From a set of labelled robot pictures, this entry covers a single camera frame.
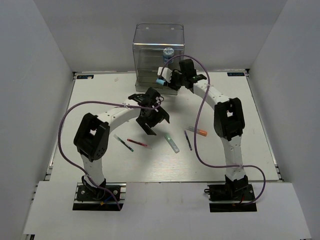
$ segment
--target robotic arm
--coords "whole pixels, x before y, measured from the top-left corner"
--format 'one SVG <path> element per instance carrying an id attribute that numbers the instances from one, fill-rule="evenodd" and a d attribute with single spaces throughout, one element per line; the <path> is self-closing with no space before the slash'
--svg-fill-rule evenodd
<path id="1" fill-rule="evenodd" d="M 202 99 L 209 88 L 205 101 L 214 110 L 213 126 L 222 141 L 226 165 L 242 166 L 241 136 L 245 120 L 240 99 L 229 98 L 213 86 L 208 86 L 207 78 L 197 74 L 191 59 L 182 60 L 179 65 L 180 71 L 159 67 L 156 82 L 174 90 L 184 86 Z M 243 167 L 226 168 L 225 181 L 224 189 L 218 193 L 220 200 L 234 199 L 242 195 L 248 186 L 248 177 Z"/>
<path id="2" fill-rule="evenodd" d="M 162 120 L 169 123 L 169 114 L 159 106 L 159 103 L 160 94 L 150 87 L 144 94 L 129 96 L 124 102 L 126 108 L 115 107 L 98 115 L 91 113 L 84 115 L 73 143 L 81 155 L 84 169 L 98 186 L 106 187 L 102 156 L 107 151 L 110 133 L 130 119 L 137 118 L 136 121 L 148 135 L 156 135 L 152 127 Z M 82 176 L 81 180 L 92 197 L 100 199 L 103 191 L 96 188 L 88 176 Z"/>

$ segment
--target marker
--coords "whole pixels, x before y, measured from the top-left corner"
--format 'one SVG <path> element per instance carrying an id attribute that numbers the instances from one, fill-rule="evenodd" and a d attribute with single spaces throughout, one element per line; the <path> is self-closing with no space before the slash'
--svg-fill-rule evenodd
<path id="1" fill-rule="evenodd" d="M 150 148 L 147 144 L 139 142 L 139 141 L 135 141 L 135 140 L 132 140 L 132 139 L 129 139 L 129 138 L 127 139 L 127 141 L 131 142 L 131 143 L 134 143 L 134 144 L 138 144 L 138 145 L 143 146 L 145 148 Z"/>
<path id="2" fill-rule="evenodd" d="M 189 141 L 188 134 L 187 134 L 186 130 L 184 130 L 184 135 L 185 135 L 186 141 L 187 141 L 188 144 L 189 144 L 190 151 L 192 151 L 192 146 L 191 146 L 191 144 L 190 144 L 190 141 Z"/>
<path id="3" fill-rule="evenodd" d="M 115 139 L 117 139 L 119 142 L 121 142 L 123 145 L 125 145 L 131 152 L 133 152 L 134 150 L 128 145 L 125 143 L 125 141 L 123 141 L 120 137 L 118 137 L 116 134 L 113 135 Z"/>
<path id="4" fill-rule="evenodd" d="M 173 151 L 177 154 L 178 152 L 180 152 L 178 146 L 175 144 L 175 142 L 172 140 L 171 136 L 169 135 L 169 133 L 167 133 L 166 135 L 164 135 L 165 139 L 167 140 L 167 142 L 170 144 L 171 148 L 173 149 Z"/>
<path id="5" fill-rule="evenodd" d="M 189 130 L 189 131 L 191 131 L 191 132 L 195 132 L 195 128 L 193 127 L 193 126 L 188 126 L 188 128 L 187 128 L 187 130 Z M 197 134 L 200 134 L 200 135 L 202 135 L 202 136 L 207 136 L 207 131 L 205 131 L 205 130 L 202 130 L 202 129 L 199 129 L 199 128 L 197 128 L 196 129 L 196 133 Z"/>

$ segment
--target tabletop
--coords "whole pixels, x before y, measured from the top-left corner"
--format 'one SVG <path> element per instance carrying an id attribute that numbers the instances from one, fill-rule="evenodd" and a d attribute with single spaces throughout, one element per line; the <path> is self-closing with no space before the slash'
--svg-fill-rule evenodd
<path id="1" fill-rule="evenodd" d="M 226 72 L 210 72 L 211 84 L 230 98 L 238 97 L 242 102 L 245 128 L 241 148 L 244 165 L 260 167 L 268 181 L 278 180 L 275 164 L 266 140 L 254 100 L 245 76 L 228 76 Z M 76 79 L 69 107 L 83 101 L 105 101 L 123 103 L 128 96 L 136 93 L 135 73 L 94 74 L 93 79 Z M 170 123 L 163 121 L 152 129 L 157 134 L 146 135 L 135 119 L 122 124 L 110 135 L 108 149 L 102 157 L 103 173 L 107 182 L 219 182 L 225 180 L 224 169 L 202 165 L 189 149 L 184 128 L 194 126 L 202 99 L 185 88 L 178 95 L 162 95 L 162 103 L 170 115 Z M 75 108 L 66 118 L 62 131 L 62 148 L 73 162 L 83 166 L 82 159 L 73 140 L 83 116 L 86 113 L 99 114 L 113 108 L 100 104 L 85 104 Z M 207 136 L 197 135 L 199 155 L 211 165 L 225 165 L 224 148 L 213 126 L 214 111 L 205 104 L 198 127 L 208 132 Z M 169 133 L 179 147 L 175 153 L 164 135 Z M 127 142 L 134 152 L 128 150 L 114 137 L 128 138 L 146 143 L 145 147 Z M 194 146 L 193 133 L 187 131 Z M 261 181 L 261 173 L 254 168 L 245 169 L 250 181 Z M 83 173 L 67 163 L 56 149 L 53 157 L 53 171 L 50 181 L 80 181 Z"/>

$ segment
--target black label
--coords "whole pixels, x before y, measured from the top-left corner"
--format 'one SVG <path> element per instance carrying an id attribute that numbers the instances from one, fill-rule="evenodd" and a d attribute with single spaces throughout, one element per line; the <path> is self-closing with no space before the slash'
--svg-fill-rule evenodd
<path id="1" fill-rule="evenodd" d="M 93 79 L 94 75 L 78 75 L 76 79 Z"/>
<path id="2" fill-rule="evenodd" d="M 243 72 L 227 72 L 228 77 L 244 77 L 245 74 Z"/>

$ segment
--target red pen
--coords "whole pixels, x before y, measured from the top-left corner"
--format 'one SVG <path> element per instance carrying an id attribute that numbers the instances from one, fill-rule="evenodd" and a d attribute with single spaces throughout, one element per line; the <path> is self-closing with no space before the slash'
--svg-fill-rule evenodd
<path id="1" fill-rule="evenodd" d="M 138 145 L 143 146 L 143 147 L 146 147 L 146 148 L 149 147 L 147 144 L 144 144 L 144 143 L 142 143 L 142 142 L 135 141 L 135 140 L 132 140 L 132 139 L 129 139 L 129 138 L 127 139 L 127 141 L 128 141 L 128 142 L 131 142 L 131 143 L 134 143 L 134 144 L 138 144 Z"/>

